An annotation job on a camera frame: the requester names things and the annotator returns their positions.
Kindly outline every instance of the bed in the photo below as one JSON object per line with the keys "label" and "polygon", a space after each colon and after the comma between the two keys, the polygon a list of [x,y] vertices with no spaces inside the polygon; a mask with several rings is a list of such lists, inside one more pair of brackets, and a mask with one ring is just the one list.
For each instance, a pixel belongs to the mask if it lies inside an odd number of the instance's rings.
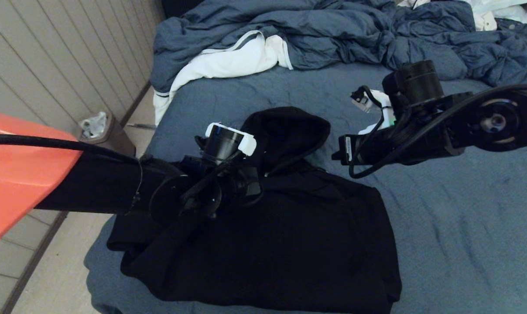
{"label": "bed", "polygon": [[[331,161],[337,139],[378,119],[352,105],[349,93],[364,84],[381,89],[390,72],[383,65],[353,62],[195,80],[176,93],[148,152],[167,161],[197,155],[194,136],[209,123],[240,127],[255,111],[296,106],[332,125],[329,139],[308,161],[349,178],[346,167]],[[472,79],[442,86],[447,95],[489,88]],[[403,292],[393,313],[527,313],[527,147],[507,153],[470,147],[459,157],[389,165],[359,183],[381,192],[394,230]],[[156,299],[139,280],[120,273],[122,253],[106,248],[113,223],[114,218],[104,226],[85,260],[92,304],[100,312],[276,312]]]}

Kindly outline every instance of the black garment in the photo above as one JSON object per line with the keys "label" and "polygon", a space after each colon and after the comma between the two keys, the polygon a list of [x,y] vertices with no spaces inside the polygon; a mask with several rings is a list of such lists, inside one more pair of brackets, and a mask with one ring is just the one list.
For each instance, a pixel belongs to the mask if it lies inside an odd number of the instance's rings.
{"label": "black garment", "polygon": [[387,313],[401,280],[378,191],[312,167],[304,157],[329,135],[327,121],[294,107],[254,113],[251,161],[265,194],[214,221],[183,217],[166,229],[116,219],[108,247],[122,273],[162,300],[276,310]]}

